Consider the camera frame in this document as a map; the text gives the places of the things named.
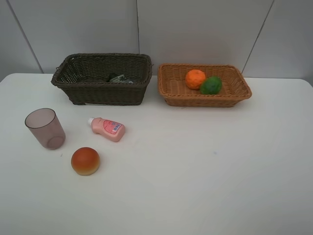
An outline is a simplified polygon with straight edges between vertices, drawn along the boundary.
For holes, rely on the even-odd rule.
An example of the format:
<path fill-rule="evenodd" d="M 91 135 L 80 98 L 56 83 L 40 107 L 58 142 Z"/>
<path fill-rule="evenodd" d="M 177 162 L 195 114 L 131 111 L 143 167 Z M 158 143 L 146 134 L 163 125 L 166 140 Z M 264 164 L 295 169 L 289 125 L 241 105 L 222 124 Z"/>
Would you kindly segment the dark brown wicker basket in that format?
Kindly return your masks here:
<path fill-rule="evenodd" d="M 152 77 L 146 54 L 77 53 L 67 56 L 51 83 L 74 105 L 140 105 Z M 123 74 L 133 84 L 110 83 L 110 73 Z"/>

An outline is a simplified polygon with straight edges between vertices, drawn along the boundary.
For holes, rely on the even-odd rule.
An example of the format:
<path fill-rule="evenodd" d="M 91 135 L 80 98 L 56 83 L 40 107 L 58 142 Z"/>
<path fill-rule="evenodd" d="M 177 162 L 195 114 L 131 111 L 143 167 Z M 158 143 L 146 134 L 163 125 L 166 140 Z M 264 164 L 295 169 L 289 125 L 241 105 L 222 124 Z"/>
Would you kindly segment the black pump bottle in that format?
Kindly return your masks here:
<path fill-rule="evenodd" d="M 133 84 L 134 82 L 131 79 L 128 79 L 123 74 L 110 73 L 108 82 L 110 83 L 123 83 L 123 84 Z"/>

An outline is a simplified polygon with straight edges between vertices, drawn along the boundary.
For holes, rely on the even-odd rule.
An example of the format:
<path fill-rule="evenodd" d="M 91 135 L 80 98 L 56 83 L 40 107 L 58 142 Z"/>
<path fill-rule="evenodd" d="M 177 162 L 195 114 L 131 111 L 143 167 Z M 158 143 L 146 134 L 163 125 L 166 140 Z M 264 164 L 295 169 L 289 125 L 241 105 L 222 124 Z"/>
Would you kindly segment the green lime fruit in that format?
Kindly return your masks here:
<path fill-rule="evenodd" d="M 200 93 L 205 95 L 215 95 L 222 88 L 222 80 L 218 76 L 207 78 L 200 86 Z"/>

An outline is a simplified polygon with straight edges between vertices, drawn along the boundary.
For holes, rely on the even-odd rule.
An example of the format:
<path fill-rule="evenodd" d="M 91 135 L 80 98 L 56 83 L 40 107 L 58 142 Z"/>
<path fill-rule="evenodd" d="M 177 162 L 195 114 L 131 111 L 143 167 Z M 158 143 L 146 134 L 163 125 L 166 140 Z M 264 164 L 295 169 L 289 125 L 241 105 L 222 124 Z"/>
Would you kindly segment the pink lotion bottle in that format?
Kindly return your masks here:
<path fill-rule="evenodd" d="M 126 128 L 123 124 L 103 118 L 90 117 L 88 124 L 93 133 L 101 135 L 106 139 L 118 142 L 125 134 Z"/>

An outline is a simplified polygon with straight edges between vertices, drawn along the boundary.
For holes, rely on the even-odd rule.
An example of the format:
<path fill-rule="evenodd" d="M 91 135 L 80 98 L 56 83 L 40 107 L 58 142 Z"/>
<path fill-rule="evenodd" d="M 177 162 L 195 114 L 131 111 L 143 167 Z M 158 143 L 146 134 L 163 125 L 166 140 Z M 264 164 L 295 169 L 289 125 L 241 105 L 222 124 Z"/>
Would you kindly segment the translucent mauve plastic cup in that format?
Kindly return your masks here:
<path fill-rule="evenodd" d="M 66 139 L 65 132 L 54 110 L 41 108 L 31 112 L 24 121 L 42 147 L 54 150 L 60 148 Z"/>

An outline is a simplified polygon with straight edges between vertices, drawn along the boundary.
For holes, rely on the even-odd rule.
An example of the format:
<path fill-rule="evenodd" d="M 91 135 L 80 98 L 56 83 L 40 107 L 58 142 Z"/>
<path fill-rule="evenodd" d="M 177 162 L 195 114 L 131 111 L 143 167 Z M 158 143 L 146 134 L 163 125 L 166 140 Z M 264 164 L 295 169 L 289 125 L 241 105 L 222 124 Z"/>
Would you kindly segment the orange mandarin fruit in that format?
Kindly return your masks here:
<path fill-rule="evenodd" d="M 192 90 L 199 90 L 205 80 L 206 75 L 201 70 L 190 70 L 185 77 L 186 86 Z"/>

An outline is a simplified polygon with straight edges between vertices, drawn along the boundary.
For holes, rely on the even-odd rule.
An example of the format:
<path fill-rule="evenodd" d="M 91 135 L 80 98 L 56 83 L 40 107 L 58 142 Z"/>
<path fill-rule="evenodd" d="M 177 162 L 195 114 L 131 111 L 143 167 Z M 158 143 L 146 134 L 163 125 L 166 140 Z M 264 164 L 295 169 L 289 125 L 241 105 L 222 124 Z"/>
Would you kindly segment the orange wicker basket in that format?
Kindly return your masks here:
<path fill-rule="evenodd" d="M 232 65 L 164 63 L 158 68 L 158 91 L 171 106 L 233 107 L 252 92 Z"/>

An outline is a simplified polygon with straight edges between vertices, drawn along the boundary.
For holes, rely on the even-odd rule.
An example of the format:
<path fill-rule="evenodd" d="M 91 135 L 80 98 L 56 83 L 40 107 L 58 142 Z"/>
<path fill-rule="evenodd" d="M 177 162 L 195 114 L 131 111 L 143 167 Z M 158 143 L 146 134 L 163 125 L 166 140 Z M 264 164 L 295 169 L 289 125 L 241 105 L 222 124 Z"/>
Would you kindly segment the round brown bread bun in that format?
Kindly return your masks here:
<path fill-rule="evenodd" d="M 96 150 L 90 147 L 79 148 L 72 155 L 71 166 L 79 175 L 92 175 L 100 167 L 100 156 Z"/>

